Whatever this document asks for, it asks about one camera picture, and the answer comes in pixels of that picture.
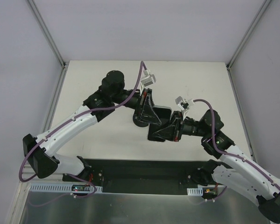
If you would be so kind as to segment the black phone stand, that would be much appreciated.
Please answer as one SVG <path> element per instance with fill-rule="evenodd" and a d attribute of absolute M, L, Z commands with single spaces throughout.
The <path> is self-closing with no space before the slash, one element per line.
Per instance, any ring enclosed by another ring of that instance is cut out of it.
<path fill-rule="evenodd" d="M 138 121 L 137 118 L 135 116 L 133 116 L 133 123 L 137 126 L 137 127 L 147 127 L 149 124 L 142 122 L 142 121 Z"/>

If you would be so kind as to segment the black smartphone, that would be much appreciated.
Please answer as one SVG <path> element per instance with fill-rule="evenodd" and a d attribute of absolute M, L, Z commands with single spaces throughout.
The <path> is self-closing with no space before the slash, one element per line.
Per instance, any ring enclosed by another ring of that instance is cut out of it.
<path fill-rule="evenodd" d="M 173 131 L 170 128 L 172 109 L 169 107 L 154 106 L 154 113 L 159 121 L 149 124 L 147 139 L 149 141 L 165 142 L 173 139 Z"/>

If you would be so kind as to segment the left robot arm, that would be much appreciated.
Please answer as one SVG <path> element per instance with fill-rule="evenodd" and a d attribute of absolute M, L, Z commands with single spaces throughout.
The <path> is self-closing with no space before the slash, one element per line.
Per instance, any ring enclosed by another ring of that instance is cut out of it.
<path fill-rule="evenodd" d="M 24 161 L 30 164 L 35 176 L 43 179 L 54 173 L 71 174 L 80 182 L 88 180 L 90 166 L 81 156 L 67 157 L 57 152 L 77 134 L 102 121 L 121 106 L 134 110 L 133 123 L 136 126 L 159 125 L 161 120 L 144 106 L 150 91 L 147 86 L 154 84 L 156 78 L 146 67 L 140 68 L 139 74 L 135 87 L 126 90 L 124 74 L 118 70 L 109 71 L 98 90 L 67 119 L 36 137 L 26 135 L 23 138 Z"/>

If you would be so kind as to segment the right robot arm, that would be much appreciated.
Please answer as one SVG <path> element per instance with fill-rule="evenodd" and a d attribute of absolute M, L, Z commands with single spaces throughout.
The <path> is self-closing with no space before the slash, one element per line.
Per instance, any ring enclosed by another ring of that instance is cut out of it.
<path fill-rule="evenodd" d="M 201 137 L 204 150 L 215 157 L 191 174 L 193 182 L 207 186 L 213 182 L 243 195 L 270 221 L 280 223 L 280 179 L 248 158 L 222 131 L 218 113 L 209 109 L 199 121 L 181 111 L 154 109 L 155 124 L 149 126 L 149 140 L 178 142 L 183 135 Z"/>

